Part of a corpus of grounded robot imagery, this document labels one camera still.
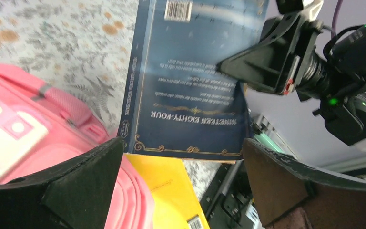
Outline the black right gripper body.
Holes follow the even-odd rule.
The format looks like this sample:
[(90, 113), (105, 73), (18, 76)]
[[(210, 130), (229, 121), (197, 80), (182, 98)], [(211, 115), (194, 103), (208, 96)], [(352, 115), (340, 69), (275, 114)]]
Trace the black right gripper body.
[(262, 92), (285, 95), (296, 91), (301, 101), (330, 93), (326, 62), (315, 52), (315, 41), (323, 29), (321, 21), (309, 21), (300, 13), (264, 23)]

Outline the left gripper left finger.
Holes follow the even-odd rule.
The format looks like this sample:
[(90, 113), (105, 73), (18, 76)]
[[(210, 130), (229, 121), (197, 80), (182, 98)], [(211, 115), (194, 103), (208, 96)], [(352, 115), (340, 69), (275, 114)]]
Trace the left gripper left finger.
[(0, 185), (0, 229), (104, 228), (122, 155), (118, 137)]

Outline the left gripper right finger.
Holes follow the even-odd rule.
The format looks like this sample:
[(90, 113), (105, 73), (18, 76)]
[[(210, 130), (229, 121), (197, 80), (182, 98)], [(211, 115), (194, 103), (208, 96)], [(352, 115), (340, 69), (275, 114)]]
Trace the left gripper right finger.
[(366, 229), (366, 181), (305, 165), (247, 138), (242, 155), (267, 229)]

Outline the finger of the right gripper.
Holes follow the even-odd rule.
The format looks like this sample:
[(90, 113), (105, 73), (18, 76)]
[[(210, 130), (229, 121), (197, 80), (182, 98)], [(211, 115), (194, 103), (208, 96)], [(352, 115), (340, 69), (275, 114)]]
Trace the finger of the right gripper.
[(264, 39), (218, 64), (218, 71), (251, 89), (276, 95), (293, 90), (300, 56), (284, 38)]

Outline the pink student backpack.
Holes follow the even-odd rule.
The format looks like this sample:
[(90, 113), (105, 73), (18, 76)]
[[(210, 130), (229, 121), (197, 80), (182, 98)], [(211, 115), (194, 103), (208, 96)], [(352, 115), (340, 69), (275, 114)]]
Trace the pink student backpack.
[[(0, 63), (0, 185), (42, 171), (113, 139), (76, 97)], [(153, 228), (154, 199), (122, 155), (103, 229)]]

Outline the yellow notebook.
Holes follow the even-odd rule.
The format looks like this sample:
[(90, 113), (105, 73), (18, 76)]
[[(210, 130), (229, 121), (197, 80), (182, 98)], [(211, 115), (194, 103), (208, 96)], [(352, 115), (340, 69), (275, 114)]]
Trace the yellow notebook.
[(208, 229), (209, 225), (180, 159), (127, 154), (154, 199), (154, 229)]

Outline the dark blue book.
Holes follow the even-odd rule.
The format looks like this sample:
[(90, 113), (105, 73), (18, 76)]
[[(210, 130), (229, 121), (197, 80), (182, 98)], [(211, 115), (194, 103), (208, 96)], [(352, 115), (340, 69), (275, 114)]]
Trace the dark blue book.
[(259, 42), (266, 0), (139, 2), (118, 135), (130, 154), (241, 160), (244, 85), (217, 71)]

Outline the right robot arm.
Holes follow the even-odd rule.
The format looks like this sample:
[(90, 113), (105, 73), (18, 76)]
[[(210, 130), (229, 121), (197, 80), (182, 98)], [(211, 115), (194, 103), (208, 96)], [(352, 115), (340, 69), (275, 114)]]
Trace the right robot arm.
[(317, 19), (321, 0), (279, 0), (260, 41), (218, 71), (268, 94), (317, 99), (326, 130), (366, 152), (366, 24), (340, 32)]

